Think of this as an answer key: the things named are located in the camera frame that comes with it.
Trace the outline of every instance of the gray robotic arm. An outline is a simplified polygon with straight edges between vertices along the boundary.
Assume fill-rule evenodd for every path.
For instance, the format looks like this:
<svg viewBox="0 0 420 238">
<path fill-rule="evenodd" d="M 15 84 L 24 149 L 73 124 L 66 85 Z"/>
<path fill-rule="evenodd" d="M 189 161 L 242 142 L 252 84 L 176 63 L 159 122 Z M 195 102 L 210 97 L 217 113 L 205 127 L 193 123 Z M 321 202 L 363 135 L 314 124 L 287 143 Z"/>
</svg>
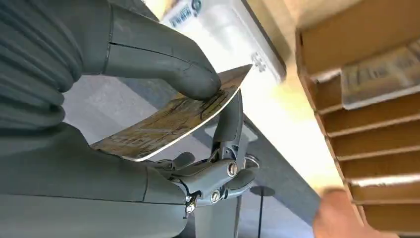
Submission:
<svg viewBox="0 0 420 238">
<path fill-rule="evenodd" d="M 0 0 L 0 29 L 0 237 L 173 237 L 193 207 L 249 186 L 240 94 L 212 156 L 192 165 L 95 151 L 62 122 L 62 93 L 82 74 L 162 78 L 211 97 L 220 81 L 192 40 L 106 0 Z"/>
</svg>

